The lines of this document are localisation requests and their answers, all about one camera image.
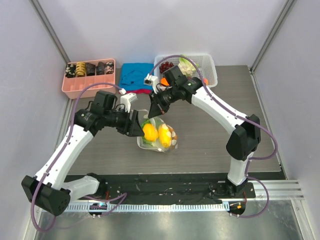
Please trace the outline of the green lettuce leaf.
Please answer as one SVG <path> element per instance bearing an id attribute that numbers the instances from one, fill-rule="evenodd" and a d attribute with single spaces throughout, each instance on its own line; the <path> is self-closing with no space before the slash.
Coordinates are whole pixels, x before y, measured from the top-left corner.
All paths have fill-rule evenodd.
<path id="1" fill-rule="evenodd" d="M 155 141 L 158 139 L 158 131 L 150 121 L 145 121 L 142 126 L 144 136 L 142 137 L 145 145 L 153 146 Z"/>

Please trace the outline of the yellow lemon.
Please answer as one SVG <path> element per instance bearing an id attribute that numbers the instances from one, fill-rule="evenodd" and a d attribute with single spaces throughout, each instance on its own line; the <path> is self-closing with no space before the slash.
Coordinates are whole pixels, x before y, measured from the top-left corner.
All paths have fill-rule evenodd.
<path id="1" fill-rule="evenodd" d="M 151 123 L 146 123 L 142 130 L 147 141 L 155 142 L 158 139 L 158 131 Z"/>

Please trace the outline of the clear zip top bag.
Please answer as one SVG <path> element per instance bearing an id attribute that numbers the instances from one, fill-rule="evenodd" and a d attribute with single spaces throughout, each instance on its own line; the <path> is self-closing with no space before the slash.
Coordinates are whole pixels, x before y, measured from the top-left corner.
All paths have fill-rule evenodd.
<path id="1" fill-rule="evenodd" d="M 160 117 L 148 117 L 149 111 L 138 110 L 139 123 L 144 136 L 137 137 L 139 148 L 148 151 L 165 153 L 178 148 L 178 135 L 173 127 Z"/>

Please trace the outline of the yellow mango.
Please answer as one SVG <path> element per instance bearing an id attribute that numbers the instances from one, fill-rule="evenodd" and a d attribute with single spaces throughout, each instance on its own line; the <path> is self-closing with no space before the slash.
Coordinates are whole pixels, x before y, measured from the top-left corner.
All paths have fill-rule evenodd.
<path id="1" fill-rule="evenodd" d="M 164 148 L 169 148 L 172 144 L 172 133 L 166 124 L 162 124 L 158 128 L 158 139 Z"/>

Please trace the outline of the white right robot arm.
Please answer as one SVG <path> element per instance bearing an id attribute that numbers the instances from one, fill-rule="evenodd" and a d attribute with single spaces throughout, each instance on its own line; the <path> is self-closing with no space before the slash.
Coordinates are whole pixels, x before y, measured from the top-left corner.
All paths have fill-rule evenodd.
<path id="1" fill-rule="evenodd" d="M 148 118 L 158 117 L 168 112 L 170 105 L 176 101 L 187 101 L 214 118 L 230 135 L 226 150 L 231 156 L 230 169 L 225 181 L 225 191 L 233 198 L 243 193 L 248 178 L 246 167 L 261 141 L 258 128 L 260 119 L 256 115 L 245 114 L 230 107 L 218 98 L 197 77 L 186 77 L 174 66 L 165 71 L 168 86 L 160 88 L 158 77 L 148 74 L 144 84 L 152 86 L 149 94 L 150 109 Z"/>

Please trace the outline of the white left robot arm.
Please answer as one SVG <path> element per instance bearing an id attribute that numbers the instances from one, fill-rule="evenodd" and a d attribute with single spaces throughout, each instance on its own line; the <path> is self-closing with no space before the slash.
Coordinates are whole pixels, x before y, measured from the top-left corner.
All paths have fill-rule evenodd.
<path id="1" fill-rule="evenodd" d="M 70 202 L 82 197 L 90 196 L 97 200 L 106 197 L 107 181 L 97 174 L 88 173 L 70 182 L 65 182 L 65 179 L 82 150 L 103 128 L 116 128 L 118 133 L 128 137 L 144 136 L 139 123 L 139 112 L 130 109 L 137 95 L 122 95 L 119 109 L 114 107 L 117 99 L 115 94 L 100 90 L 90 109 L 80 109 L 75 113 L 64 140 L 48 162 L 34 176 L 27 175 L 21 182 L 31 203 L 59 216 Z"/>

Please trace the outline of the magenta folded cloth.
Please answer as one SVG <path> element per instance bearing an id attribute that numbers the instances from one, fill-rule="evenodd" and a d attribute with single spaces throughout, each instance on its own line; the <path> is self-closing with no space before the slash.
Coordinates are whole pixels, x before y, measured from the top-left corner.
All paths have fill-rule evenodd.
<path id="1" fill-rule="evenodd" d="M 151 92 L 152 92 L 152 90 L 150 90 L 150 89 L 125 90 L 124 88 L 121 88 L 120 90 L 118 90 L 118 93 L 121 95 L 129 94 L 129 93 L 148 95 Z"/>

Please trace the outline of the orange fruit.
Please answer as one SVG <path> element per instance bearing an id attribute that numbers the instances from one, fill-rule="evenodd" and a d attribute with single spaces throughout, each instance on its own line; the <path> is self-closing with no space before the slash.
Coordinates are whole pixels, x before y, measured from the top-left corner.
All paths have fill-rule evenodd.
<path id="1" fill-rule="evenodd" d="M 169 85 L 170 85 L 165 78 L 162 78 L 162 79 L 160 80 L 160 83 L 161 83 L 163 86 L 169 86 Z"/>

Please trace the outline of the blue folded cloth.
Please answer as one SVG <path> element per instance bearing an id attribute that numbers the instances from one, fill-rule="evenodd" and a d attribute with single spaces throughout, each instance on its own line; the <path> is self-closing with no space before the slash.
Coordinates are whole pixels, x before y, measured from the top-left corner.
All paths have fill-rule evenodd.
<path id="1" fill-rule="evenodd" d="M 144 84 L 144 78 L 153 69 L 152 63 L 124 63 L 121 68 L 119 86 L 129 91 L 152 91 L 152 86 Z"/>

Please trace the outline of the red grape bunch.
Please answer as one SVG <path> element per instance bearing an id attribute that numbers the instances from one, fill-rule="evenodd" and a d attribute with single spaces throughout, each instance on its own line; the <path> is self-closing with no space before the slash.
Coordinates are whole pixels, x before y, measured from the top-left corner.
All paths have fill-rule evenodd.
<path id="1" fill-rule="evenodd" d="M 159 71 L 160 73 L 164 73 L 165 71 L 169 70 L 170 68 L 172 68 L 174 66 L 174 64 L 172 62 L 163 62 L 161 63 L 160 67 L 159 67 Z"/>

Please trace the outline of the peach fruit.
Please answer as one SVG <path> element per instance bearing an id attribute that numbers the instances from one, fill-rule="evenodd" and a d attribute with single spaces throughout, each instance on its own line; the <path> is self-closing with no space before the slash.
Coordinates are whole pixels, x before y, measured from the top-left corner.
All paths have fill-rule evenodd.
<path id="1" fill-rule="evenodd" d="M 204 80 L 204 83 L 205 83 L 206 85 L 209 84 L 209 81 L 208 81 L 206 78 L 204 78 L 203 80 Z"/>

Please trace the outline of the pink floral roll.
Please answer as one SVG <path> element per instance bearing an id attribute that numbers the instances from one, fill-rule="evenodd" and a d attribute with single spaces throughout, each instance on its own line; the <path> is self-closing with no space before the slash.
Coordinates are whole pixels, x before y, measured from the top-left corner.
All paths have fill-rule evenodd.
<path id="1" fill-rule="evenodd" d="M 108 61 L 105 63 L 105 74 L 111 75 L 114 73 L 115 70 L 115 64 L 113 61 Z"/>

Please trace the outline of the white plastic basket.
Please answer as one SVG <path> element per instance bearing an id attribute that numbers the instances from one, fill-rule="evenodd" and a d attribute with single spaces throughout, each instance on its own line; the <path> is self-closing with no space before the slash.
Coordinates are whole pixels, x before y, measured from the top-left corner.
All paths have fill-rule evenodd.
<path id="1" fill-rule="evenodd" d="M 200 71 L 203 79 L 208 80 L 208 87 L 213 88 L 217 86 L 218 84 L 218 75 L 215 67 L 215 63 L 209 54 L 190 54 L 190 55 L 184 55 L 190 60 L 193 60 L 196 64 L 199 65 L 198 70 Z M 158 62 L 160 62 L 159 66 L 155 68 L 153 71 L 154 75 L 157 76 L 159 79 L 162 78 L 163 74 L 160 73 L 160 65 L 161 63 L 165 62 L 172 62 L 174 66 L 178 66 L 179 63 L 179 57 L 170 57 L 168 59 L 165 59 L 166 55 L 157 55 L 154 59 L 154 65 L 156 65 Z M 197 77 L 200 79 L 200 76 L 198 72 L 196 71 L 192 77 Z"/>

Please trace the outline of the black roll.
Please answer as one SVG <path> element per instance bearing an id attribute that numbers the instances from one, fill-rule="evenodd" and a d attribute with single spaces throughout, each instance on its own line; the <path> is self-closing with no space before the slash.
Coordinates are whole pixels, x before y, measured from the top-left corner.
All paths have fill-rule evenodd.
<path id="1" fill-rule="evenodd" d="M 96 74 L 99 75 L 104 75 L 105 74 L 105 67 L 106 64 L 102 61 L 99 61 L 97 66 L 96 66 Z"/>

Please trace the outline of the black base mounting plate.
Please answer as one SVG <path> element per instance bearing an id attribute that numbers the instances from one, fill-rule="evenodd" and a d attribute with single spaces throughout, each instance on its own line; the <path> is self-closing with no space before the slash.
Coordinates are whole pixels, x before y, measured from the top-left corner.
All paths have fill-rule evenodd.
<path id="1" fill-rule="evenodd" d="M 104 195 L 113 199 L 126 193 L 127 205 L 205 205 L 256 197 L 251 182 L 237 194 L 230 193 L 225 173 L 101 174 L 100 178 L 107 184 Z"/>

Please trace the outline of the dark brown roll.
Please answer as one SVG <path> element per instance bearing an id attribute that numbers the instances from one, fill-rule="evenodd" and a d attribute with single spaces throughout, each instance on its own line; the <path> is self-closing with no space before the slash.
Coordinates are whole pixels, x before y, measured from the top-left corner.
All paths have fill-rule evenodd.
<path id="1" fill-rule="evenodd" d="M 86 62 L 85 63 L 86 75 L 87 76 L 94 76 L 96 74 L 96 65 Z"/>

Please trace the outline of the pink divided storage box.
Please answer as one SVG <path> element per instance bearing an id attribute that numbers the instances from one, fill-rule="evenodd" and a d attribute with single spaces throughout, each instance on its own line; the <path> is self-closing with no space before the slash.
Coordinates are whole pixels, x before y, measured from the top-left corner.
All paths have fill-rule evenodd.
<path id="1" fill-rule="evenodd" d="M 93 76 L 83 76 L 83 77 L 73 77 L 73 78 L 67 78 L 65 77 L 65 71 L 62 81 L 62 87 L 61 90 L 63 93 L 66 94 L 66 96 L 69 99 L 76 99 L 81 91 L 85 89 L 88 86 L 92 86 L 88 90 L 86 90 L 81 97 L 82 98 L 90 98 L 94 97 L 97 91 L 103 90 L 111 93 L 116 92 L 116 88 L 114 85 L 116 84 L 116 60 L 113 58 L 107 58 L 107 59 L 98 59 L 98 60 L 84 60 L 84 61 L 74 61 L 69 62 L 67 64 L 75 64 L 77 62 L 85 62 L 85 63 L 91 63 L 94 64 L 96 67 L 98 65 L 98 62 L 114 62 L 114 73 L 113 74 L 104 74 L 104 75 L 97 75 L 95 70 L 95 75 Z"/>

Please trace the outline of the yellow striped roll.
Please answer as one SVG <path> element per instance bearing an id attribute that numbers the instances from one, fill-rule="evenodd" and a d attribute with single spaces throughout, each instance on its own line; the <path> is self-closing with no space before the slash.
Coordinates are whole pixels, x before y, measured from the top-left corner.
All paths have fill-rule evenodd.
<path id="1" fill-rule="evenodd" d="M 76 77 L 85 77 L 86 76 L 86 63 L 83 61 L 78 61 L 75 66 Z"/>

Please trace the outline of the dark floral sushi roll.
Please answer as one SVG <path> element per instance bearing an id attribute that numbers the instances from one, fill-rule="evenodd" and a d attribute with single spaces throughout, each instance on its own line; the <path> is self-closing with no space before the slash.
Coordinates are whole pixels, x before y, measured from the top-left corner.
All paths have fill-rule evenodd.
<path id="1" fill-rule="evenodd" d="M 76 77 L 76 65 L 74 63 L 68 63 L 65 67 L 65 77 L 75 78 Z"/>

